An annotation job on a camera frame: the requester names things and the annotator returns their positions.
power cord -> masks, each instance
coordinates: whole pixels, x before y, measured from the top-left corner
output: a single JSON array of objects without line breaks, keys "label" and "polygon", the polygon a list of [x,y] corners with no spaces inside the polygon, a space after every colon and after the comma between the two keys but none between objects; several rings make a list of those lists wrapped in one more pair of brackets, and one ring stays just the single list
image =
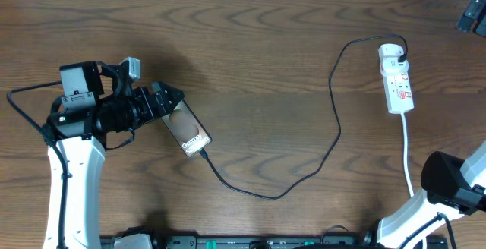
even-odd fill
[{"label": "power cord", "polygon": [[[403,126],[403,172],[405,174],[405,180],[407,183],[407,188],[409,189],[410,197],[413,197],[413,186],[409,174],[409,136],[407,132],[407,121],[405,119],[404,112],[400,112],[400,116],[402,117]],[[427,237],[422,239],[422,249],[427,249]]]},{"label": "power cord", "polygon": [[324,162],[326,162],[327,157],[330,155],[331,151],[334,149],[334,147],[336,146],[339,138],[341,137],[341,123],[339,122],[339,117],[338,117],[337,111],[336,111],[336,104],[334,103],[334,95],[333,95],[333,88],[331,86],[331,82],[333,80],[334,71],[336,70],[336,67],[339,64],[339,60],[341,59],[342,54],[344,53],[344,51],[346,50],[346,48],[348,48],[348,46],[351,45],[351,44],[353,44],[353,43],[359,43],[359,42],[364,42],[364,41],[369,41],[369,40],[376,40],[376,39],[388,39],[388,38],[400,38],[403,41],[403,43],[405,44],[405,51],[404,51],[403,55],[401,55],[399,57],[399,62],[404,62],[406,60],[407,53],[409,52],[409,48],[407,46],[407,42],[405,41],[405,39],[402,36],[399,36],[399,35],[372,36],[372,37],[367,37],[367,38],[364,38],[364,39],[356,39],[356,40],[353,40],[353,41],[348,42],[342,48],[342,50],[341,50],[341,52],[340,52],[340,54],[339,54],[339,56],[338,56],[338,58],[336,60],[336,63],[334,64],[333,70],[331,71],[331,73],[329,75],[329,94],[330,94],[330,97],[331,97],[331,104],[333,105],[334,116],[336,116],[336,122],[337,122],[338,132],[337,132],[336,138],[334,139],[334,141],[331,144],[330,148],[324,154],[324,156],[323,156],[323,158],[322,158],[322,160],[320,162],[320,165],[319,165],[319,167],[317,167],[317,170],[316,171],[314,171],[311,174],[306,175],[303,178],[301,178],[298,181],[296,181],[294,184],[292,184],[289,188],[287,188],[287,190],[285,190],[279,196],[275,196],[275,197],[265,196],[265,195],[262,195],[262,194],[257,194],[257,193],[254,193],[254,192],[250,192],[250,191],[246,191],[246,190],[243,190],[243,189],[240,189],[240,188],[236,188],[236,187],[230,185],[221,176],[221,174],[217,171],[217,169],[214,167],[214,165],[210,161],[209,156],[207,155],[206,151],[204,149],[202,149],[200,151],[201,156],[210,165],[211,169],[213,170],[214,174],[219,179],[219,181],[221,181],[221,183],[224,184],[227,188],[229,188],[229,189],[231,189],[233,191],[239,192],[239,193],[243,193],[243,194],[247,194],[247,195],[259,197],[260,199],[265,199],[265,200],[278,200],[278,199],[281,199],[282,197],[284,197],[285,195],[287,195],[288,192],[290,192],[294,187],[296,187],[301,182],[303,182],[303,181],[307,180],[308,178],[310,178],[310,177],[316,175],[317,173],[319,173],[319,171],[322,169],[322,167],[324,165]]},{"label": "power cord", "polygon": [[68,196],[68,179],[69,179],[69,173],[68,173],[68,164],[64,160],[61,152],[59,151],[59,148],[55,145],[55,141],[49,137],[49,135],[29,116],[27,115],[24,111],[22,111],[21,108],[19,108],[14,100],[12,99],[12,94],[13,93],[19,93],[22,91],[27,91],[27,90],[34,90],[34,89],[39,89],[43,87],[50,87],[50,86],[55,86],[59,85],[61,81],[56,81],[56,82],[51,82],[47,84],[41,84],[37,86],[31,86],[31,87],[24,87],[20,89],[15,89],[11,90],[7,93],[7,101],[10,103],[12,108],[14,108],[18,114],[20,114],[22,117],[24,117],[25,120],[29,122],[39,133],[40,135],[43,136],[44,141],[46,144],[51,147],[57,157],[59,158],[59,162],[61,163],[62,167],[62,189],[61,189],[61,204],[59,207],[59,224],[58,224],[58,249],[65,249],[64,245],[64,227],[65,227],[65,214],[66,214],[66,200]]}]

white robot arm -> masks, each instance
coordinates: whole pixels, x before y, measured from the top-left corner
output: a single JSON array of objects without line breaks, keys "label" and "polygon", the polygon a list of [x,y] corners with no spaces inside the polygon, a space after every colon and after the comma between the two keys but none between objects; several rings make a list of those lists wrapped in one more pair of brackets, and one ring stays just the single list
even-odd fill
[{"label": "white robot arm", "polygon": [[443,220],[433,222],[408,239],[438,213],[453,220],[476,210],[485,211],[486,141],[463,163],[445,153],[433,153],[424,165],[421,185],[413,198],[380,221],[377,229],[379,244],[389,248],[413,248],[445,223]]},{"label": "white robot arm", "polygon": [[[101,248],[99,241],[99,177],[105,162],[105,148],[92,137],[81,136],[57,142],[69,168],[68,198],[65,213],[65,244],[72,249]],[[51,196],[44,249],[58,245],[59,208],[62,190],[61,163],[49,148]]]}]

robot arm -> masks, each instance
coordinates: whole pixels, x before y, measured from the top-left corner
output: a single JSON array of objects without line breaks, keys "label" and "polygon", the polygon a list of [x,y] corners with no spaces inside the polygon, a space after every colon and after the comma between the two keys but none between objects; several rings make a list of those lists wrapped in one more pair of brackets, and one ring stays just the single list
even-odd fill
[{"label": "robot arm", "polygon": [[[401,248],[407,237],[438,213],[453,220],[472,215],[476,210],[486,211],[486,141],[465,161],[441,152],[432,153],[424,165],[421,186],[405,205],[380,221],[378,243]],[[413,248],[444,223],[443,220],[432,223],[404,248]]]},{"label": "robot arm", "polygon": [[[132,89],[131,84],[140,78],[140,61],[135,58],[126,58],[116,66],[82,62],[62,66],[60,73],[65,95],[52,104],[43,125],[61,154],[58,156],[54,148],[49,148],[52,180],[43,248],[97,249],[101,248],[99,180],[105,151],[110,150],[106,147],[106,135],[111,131],[130,131],[132,139],[118,147],[129,143],[134,139],[134,130],[173,112],[184,93],[163,82],[152,85],[152,94],[146,87]],[[113,94],[103,98],[101,75],[113,79]],[[58,112],[61,103],[64,111]],[[62,162],[67,165],[67,172],[63,172]],[[60,220],[63,214],[64,225]],[[64,237],[59,238],[62,230]]]},{"label": "robot arm", "polygon": [[[99,241],[99,178],[105,162],[105,149],[92,137],[81,136],[57,142],[68,163],[69,182],[65,213],[65,243],[69,248],[101,248]],[[49,148],[51,163],[51,196],[44,249],[58,245],[58,221],[62,190],[61,164],[52,148]]]}]

plug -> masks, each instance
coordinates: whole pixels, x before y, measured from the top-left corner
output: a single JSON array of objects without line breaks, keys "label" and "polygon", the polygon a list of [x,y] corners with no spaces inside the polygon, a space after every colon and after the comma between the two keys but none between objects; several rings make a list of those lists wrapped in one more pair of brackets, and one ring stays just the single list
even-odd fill
[{"label": "plug", "polygon": [[404,58],[403,48],[397,44],[383,44],[378,49],[380,72],[383,76],[394,76],[409,71],[409,62]]},{"label": "plug", "polygon": [[409,80],[409,62],[400,62],[403,48],[396,44],[383,44],[378,49],[380,73],[383,75],[388,112],[400,114],[414,108]]}]

black mount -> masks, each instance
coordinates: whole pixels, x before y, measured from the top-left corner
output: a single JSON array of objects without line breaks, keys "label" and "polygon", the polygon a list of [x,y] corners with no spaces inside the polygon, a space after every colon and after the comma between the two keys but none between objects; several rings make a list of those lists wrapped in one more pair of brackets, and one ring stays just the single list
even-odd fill
[{"label": "black mount", "polygon": [[471,0],[457,22],[457,30],[469,33],[471,30],[486,36],[486,0]]}]

